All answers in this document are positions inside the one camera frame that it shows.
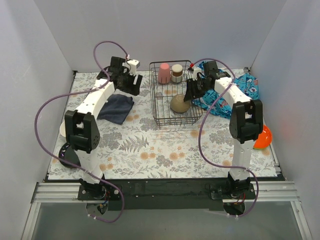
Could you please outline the steel cup brown band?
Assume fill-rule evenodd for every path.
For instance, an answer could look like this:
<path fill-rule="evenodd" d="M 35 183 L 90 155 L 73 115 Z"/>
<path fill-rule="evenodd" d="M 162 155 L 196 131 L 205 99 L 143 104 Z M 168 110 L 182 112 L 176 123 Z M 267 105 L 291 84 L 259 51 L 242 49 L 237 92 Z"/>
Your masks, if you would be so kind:
<path fill-rule="evenodd" d="M 171 81 L 173 83 L 180 83 L 183 78 L 183 67 L 180 64 L 174 64 L 171 67 Z"/>

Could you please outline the beige ceramic bowl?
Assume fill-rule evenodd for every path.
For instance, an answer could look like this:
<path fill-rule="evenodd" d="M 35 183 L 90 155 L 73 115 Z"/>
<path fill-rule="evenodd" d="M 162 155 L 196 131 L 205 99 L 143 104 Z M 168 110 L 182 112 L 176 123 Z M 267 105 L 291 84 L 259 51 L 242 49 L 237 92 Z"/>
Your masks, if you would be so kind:
<path fill-rule="evenodd" d="M 191 107 L 191 101 L 184 101 L 184 95 L 177 94 L 170 101 L 170 108 L 176 113 L 185 113 Z"/>

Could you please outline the black wire dish rack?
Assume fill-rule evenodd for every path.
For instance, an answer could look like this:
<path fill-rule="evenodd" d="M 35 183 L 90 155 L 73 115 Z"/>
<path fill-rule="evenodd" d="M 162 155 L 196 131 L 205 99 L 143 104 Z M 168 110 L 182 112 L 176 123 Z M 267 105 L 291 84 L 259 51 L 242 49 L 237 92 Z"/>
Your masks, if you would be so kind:
<path fill-rule="evenodd" d="M 195 124 L 203 110 L 196 100 L 185 100 L 190 60 L 153 61 L 149 64 L 152 116 L 158 127 Z"/>

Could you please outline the pink plastic cup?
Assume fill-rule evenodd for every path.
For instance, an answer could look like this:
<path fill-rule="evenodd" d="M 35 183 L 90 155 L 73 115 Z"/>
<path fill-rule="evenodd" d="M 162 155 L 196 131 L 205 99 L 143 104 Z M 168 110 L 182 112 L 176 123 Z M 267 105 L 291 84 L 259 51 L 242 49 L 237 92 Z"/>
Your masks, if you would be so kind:
<path fill-rule="evenodd" d="M 159 66 L 157 81 L 160 84 L 167 84 L 171 80 L 171 70 L 168 63 L 164 62 Z"/>

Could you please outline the red bowl cream inside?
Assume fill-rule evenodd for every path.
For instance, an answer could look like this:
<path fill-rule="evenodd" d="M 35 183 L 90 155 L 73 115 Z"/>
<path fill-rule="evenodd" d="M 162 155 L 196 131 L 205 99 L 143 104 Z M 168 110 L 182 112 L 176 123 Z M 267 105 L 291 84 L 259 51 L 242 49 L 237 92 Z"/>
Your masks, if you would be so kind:
<path fill-rule="evenodd" d="M 59 127 L 59 133 L 65 138 L 66 137 L 66 125 L 65 121 L 63 121 Z"/>

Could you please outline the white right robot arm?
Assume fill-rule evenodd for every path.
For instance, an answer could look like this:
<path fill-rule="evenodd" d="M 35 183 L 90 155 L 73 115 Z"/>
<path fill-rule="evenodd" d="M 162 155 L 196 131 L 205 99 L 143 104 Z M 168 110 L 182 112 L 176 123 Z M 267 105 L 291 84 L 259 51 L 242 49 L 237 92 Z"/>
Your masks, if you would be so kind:
<path fill-rule="evenodd" d="M 214 90 L 231 107 L 229 132 L 234 139 L 233 159 L 222 190 L 230 198 L 237 199 L 250 189 L 253 173 L 249 167 L 252 149 L 263 131 L 263 104 L 245 95 L 235 84 L 232 70 L 220 72 L 218 63 L 218 60 L 209 59 L 202 68 L 193 63 L 189 65 L 192 77 L 186 81 L 183 100 L 200 99 L 207 91 Z"/>

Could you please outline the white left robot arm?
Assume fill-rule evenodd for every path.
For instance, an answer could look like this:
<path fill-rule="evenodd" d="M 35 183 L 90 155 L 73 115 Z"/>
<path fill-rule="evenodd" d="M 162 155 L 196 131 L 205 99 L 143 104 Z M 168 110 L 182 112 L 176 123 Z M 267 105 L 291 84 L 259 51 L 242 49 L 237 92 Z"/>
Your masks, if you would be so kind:
<path fill-rule="evenodd" d="M 89 194 L 95 200 L 106 196 L 106 187 L 101 184 L 103 172 L 97 158 L 97 147 L 100 142 L 100 132 L 97 117 L 108 102 L 109 97 L 120 90 L 137 96 L 143 76 L 137 74 L 140 62 L 113 56 L 110 65 L 104 70 L 108 72 L 110 80 L 104 71 L 96 77 L 93 92 L 88 93 L 83 102 L 64 114 L 64 121 L 60 126 L 60 134 L 65 137 L 79 159 L 83 176 L 80 183 L 89 188 Z"/>

